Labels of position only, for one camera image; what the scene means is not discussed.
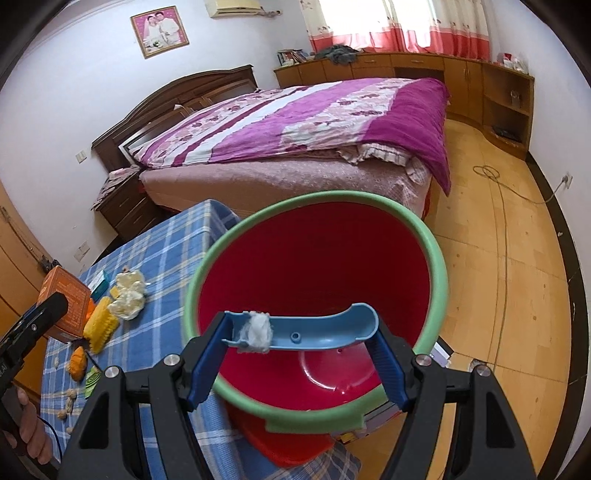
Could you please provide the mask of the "person left hand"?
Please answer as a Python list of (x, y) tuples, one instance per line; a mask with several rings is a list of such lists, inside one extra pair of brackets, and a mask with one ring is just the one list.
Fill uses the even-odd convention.
[(27, 444), (27, 452), (39, 464), (45, 465), (53, 458), (53, 447), (43, 422), (37, 416), (36, 406), (29, 400), (27, 393), (15, 387), (16, 397), (21, 406), (22, 416), (19, 427), (21, 440)]

